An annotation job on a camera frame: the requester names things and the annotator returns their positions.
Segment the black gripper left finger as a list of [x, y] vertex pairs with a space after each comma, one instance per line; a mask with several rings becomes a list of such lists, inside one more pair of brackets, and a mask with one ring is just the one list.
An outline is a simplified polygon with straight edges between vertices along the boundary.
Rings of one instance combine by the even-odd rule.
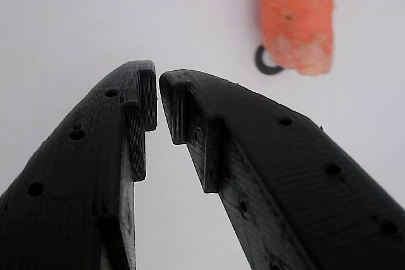
[[1, 195], [1, 268], [135, 269], [134, 185], [156, 127], [152, 61], [94, 86]]

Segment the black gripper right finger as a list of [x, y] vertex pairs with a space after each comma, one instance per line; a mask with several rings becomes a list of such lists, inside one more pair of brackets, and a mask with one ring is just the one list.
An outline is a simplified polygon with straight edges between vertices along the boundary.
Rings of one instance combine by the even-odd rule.
[[309, 118], [196, 70], [163, 73], [159, 89], [172, 142], [251, 269], [404, 268], [404, 209]]

